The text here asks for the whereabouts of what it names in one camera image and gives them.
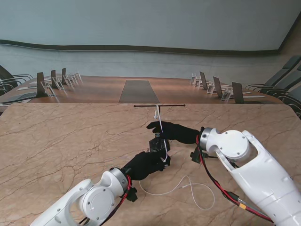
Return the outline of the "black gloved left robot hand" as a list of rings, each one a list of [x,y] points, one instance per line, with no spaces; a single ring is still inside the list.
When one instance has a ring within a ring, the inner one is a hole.
[[[170,166],[170,156],[168,155],[166,161],[163,162],[165,157],[166,153],[164,151],[143,151],[130,160],[121,171],[129,175],[132,180],[141,181],[147,178],[148,175],[157,171],[163,171]]]

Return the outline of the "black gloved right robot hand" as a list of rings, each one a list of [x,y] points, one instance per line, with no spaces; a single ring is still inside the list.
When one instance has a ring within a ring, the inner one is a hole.
[[[154,134],[159,133],[161,139],[176,140],[183,144],[195,144],[200,133],[199,130],[165,121],[151,122],[146,128],[151,129]]]

